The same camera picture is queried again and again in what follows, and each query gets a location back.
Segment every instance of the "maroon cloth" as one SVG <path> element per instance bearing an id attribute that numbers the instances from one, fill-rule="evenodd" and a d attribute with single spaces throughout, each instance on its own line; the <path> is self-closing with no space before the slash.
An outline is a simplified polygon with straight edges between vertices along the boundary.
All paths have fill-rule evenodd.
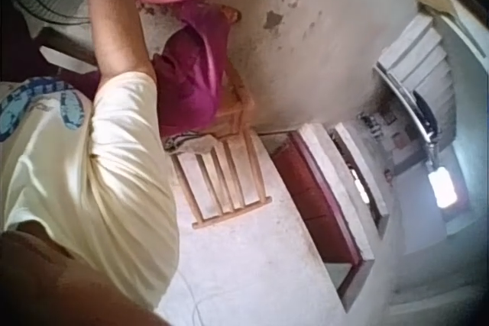
<path id="1" fill-rule="evenodd" d="M 11 4 L 2 4 L 2 79 L 22 82 L 33 76 L 56 75 L 29 36 L 27 25 Z M 217 6 L 188 3 L 179 10 L 186 26 L 154 55 L 157 75 L 157 113 L 162 137 L 212 123 L 219 106 L 230 24 Z M 95 98 L 100 75 L 63 70 L 60 77 Z"/>

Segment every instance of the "yellow t-shirt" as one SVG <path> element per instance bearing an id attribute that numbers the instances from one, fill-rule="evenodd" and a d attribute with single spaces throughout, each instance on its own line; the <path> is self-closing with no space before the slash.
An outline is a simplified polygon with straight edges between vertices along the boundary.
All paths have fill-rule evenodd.
<path id="1" fill-rule="evenodd" d="M 147 308 L 178 262 L 156 96 L 142 73 L 108 81 L 93 104 L 56 78 L 0 83 L 2 230 L 38 221 Z"/>

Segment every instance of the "person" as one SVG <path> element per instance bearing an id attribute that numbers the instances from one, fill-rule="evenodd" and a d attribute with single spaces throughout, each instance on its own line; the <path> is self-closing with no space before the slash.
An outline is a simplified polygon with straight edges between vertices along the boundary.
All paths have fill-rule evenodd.
<path id="1" fill-rule="evenodd" d="M 126 322 L 157 306 L 178 263 L 161 131 L 212 120 L 228 26 L 239 17 L 231 8 L 182 7 L 188 25 L 152 64 L 134 0 L 88 3 L 96 84 L 52 76 L 36 51 L 19 68 L 16 53 L 28 55 L 19 50 L 32 45 L 20 37 L 17 50 L 9 47 L 2 4 L 2 80 L 11 79 L 0 83 L 0 290 L 7 308 L 28 321 L 64 324 L 81 312 L 87 324 L 134 324 Z M 224 32 L 216 35 L 219 24 Z M 15 80 L 19 74 L 27 80 Z M 195 119 L 203 109 L 206 118 Z M 127 312 L 117 313 L 118 302 Z M 60 307 L 66 311 L 56 314 Z"/>

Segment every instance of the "magenta fabric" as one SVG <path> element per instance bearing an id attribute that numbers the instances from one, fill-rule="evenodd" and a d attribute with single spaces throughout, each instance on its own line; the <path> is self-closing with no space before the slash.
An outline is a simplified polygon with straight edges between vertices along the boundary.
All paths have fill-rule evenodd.
<path id="1" fill-rule="evenodd" d="M 219 107 L 226 63 L 230 25 L 218 6 L 187 3 L 180 7 L 178 16 L 186 26 L 167 41 L 161 55 L 152 59 L 162 137 L 212 123 Z M 21 14 L 11 7 L 8 18 L 8 26 L 4 27 L 2 6 L 2 80 L 21 82 L 33 76 L 56 74 L 57 68 L 43 58 L 39 46 L 28 37 Z M 11 35 L 5 43 L 4 34 Z M 6 69 L 5 56 L 11 56 Z M 98 72 L 80 75 L 63 70 L 60 77 L 89 99 L 95 98 Z"/>

